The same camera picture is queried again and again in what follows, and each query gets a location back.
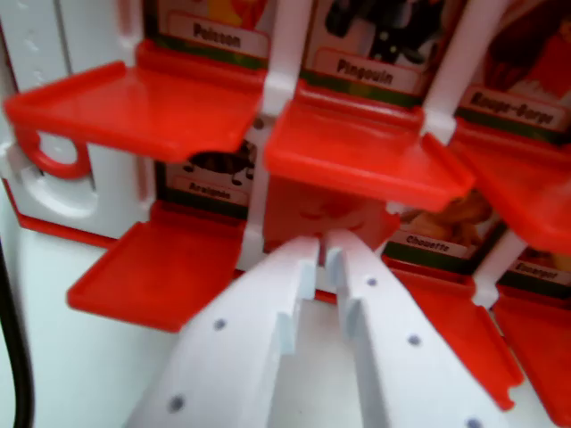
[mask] animal picture card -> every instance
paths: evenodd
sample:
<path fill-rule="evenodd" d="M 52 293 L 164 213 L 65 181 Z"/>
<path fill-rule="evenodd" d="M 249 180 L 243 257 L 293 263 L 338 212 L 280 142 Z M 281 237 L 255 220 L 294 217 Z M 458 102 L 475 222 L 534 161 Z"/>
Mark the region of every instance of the animal picture card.
<path fill-rule="evenodd" d="M 245 139 L 232 153 L 201 152 L 180 164 L 156 162 L 157 194 L 167 202 L 246 219 L 256 154 Z"/>
<path fill-rule="evenodd" d="M 498 283 L 555 299 L 569 299 L 571 257 L 527 247 Z"/>
<path fill-rule="evenodd" d="M 384 255 L 468 275 L 494 240 L 500 218 L 477 190 L 440 212 L 405 210 Z"/>
<path fill-rule="evenodd" d="M 514 0 L 464 94 L 469 121 L 554 144 L 571 140 L 571 2 Z"/>
<path fill-rule="evenodd" d="M 145 37 L 250 69 L 267 68 L 277 0 L 144 0 Z"/>
<path fill-rule="evenodd" d="M 464 0 L 318 0 L 302 77 L 411 107 L 443 58 Z"/>

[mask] red ring handle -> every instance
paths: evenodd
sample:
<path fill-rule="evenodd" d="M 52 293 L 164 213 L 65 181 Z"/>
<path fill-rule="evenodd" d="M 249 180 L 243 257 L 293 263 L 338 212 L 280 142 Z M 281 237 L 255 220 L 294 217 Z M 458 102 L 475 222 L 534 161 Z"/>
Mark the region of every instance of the red ring handle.
<path fill-rule="evenodd" d="M 16 139 L 21 149 L 29 159 L 42 171 L 66 180 L 82 178 L 91 171 L 87 145 L 85 143 L 73 142 L 77 159 L 73 163 L 60 163 L 47 156 L 40 148 L 39 134 L 34 130 L 16 128 L 14 129 Z"/>

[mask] black cable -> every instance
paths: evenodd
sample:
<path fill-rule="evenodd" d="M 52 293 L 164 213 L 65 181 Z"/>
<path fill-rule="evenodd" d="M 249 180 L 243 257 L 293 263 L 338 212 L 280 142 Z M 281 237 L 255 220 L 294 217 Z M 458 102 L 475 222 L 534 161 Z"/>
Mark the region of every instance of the black cable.
<path fill-rule="evenodd" d="M 6 271 L 2 245 L 0 244 L 0 324 L 8 357 L 12 366 L 16 412 L 14 428 L 31 428 L 34 418 L 34 385 L 23 328 L 14 304 L 12 288 Z"/>

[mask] white plastic divider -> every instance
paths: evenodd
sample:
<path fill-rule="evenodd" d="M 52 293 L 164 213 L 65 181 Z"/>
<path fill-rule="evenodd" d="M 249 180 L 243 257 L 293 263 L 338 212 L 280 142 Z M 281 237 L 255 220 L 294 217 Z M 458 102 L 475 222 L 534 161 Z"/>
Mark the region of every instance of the white plastic divider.
<path fill-rule="evenodd" d="M 386 212 L 388 212 L 389 214 L 398 214 L 401 215 L 405 210 L 406 210 L 406 206 L 403 205 L 400 202 L 394 202 L 394 201 L 389 201 L 386 203 Z M 383 255 L 383 252 L 385 251 L 386 245 L 389 243 L 390 240 L 390 236 L 388 239 L 385 239 L 377 248 L 374 249 L 374 253 L 378 256 L 381 257 Z"/>
<path fill-rule="evenodd" d="M 421 133 L 447 145 L 456 130 L 454 112 L 484 57 L 509 0 L 469 0 L 428 90 Z"/>
<path fill-rule="evenodd" d="M 527 243 L 511 229 L 504 232 L 472 275 L 476 284 L 472 297 L 474 304 L 486 309 L 493 306 L 500 297 L 496 284 L 526 246 Z"/>
<path fill-rule="evenodd" d="M 16 92 L 16 82 L 12 79 L 9 67 L 8 53 L 4 43 L 0 45 L 0 101 L 5 100 Z M 29 165 L 28 158 L 13 143 L 12 127 L 3 111 L 0 110 L 0 175 L 13 177 L 12 165 L 21 170 Z"/>
<path fill-rule="evenodd" d="M 264 83 L 260 119 L 264 129 L 253 143 L 258 147 L 256 170 L 250 197 L 248 221 L 242 241 L 238 268 L 247 270 L 263 258 L 263 226 L 268 197 L 269 173 L 264 165 L 264 149 L 275 118 L 294 97 L 302 66 L 305 39 L 311 16 L 311 0 L 278 0 L 268 75 Z"/>

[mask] red shelf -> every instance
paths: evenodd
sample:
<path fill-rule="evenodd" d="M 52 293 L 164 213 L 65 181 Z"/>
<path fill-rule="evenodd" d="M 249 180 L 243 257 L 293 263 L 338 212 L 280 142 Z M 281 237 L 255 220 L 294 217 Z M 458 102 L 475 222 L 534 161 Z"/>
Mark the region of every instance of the red shelf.
<path fill-rule="evenodd" d="M 538 250 L 571 253 L 571 154 L 462 123 L 451 149 L 511 229 Z"/>
<path fill-rule="evenodd" d="M 474 286 L 391 270 L 498 406 L 512 408 L 509 388 L 524 376 L 488 312 L 472 303 Z"/>
<path fill-rule="evenodd" d="M 300 84 L 265 152 L 277 176 L 383 201 L 440 210 L 473 177 L 432 136 L 418 136 L 421 111 Z"/>
<path fill-rule="evenodd" d="M 264 75 L 144 42 L 136 67 L 115 62 L 74 75 L 14 96 L 5 110 L 19 130 L 180 162 L 239 148 Z"/>
<path fill-rule="evenodd" d="M 553 422 L 571 426 L 571 311 L 501 297 L 493 312 Z"/>
<path fill-rule="evenodd" d="M 155 203 L 151 220 L 131 227 L 69 289 L 68 303 L 177 332 L 234 278 L 243 226 Z"/>

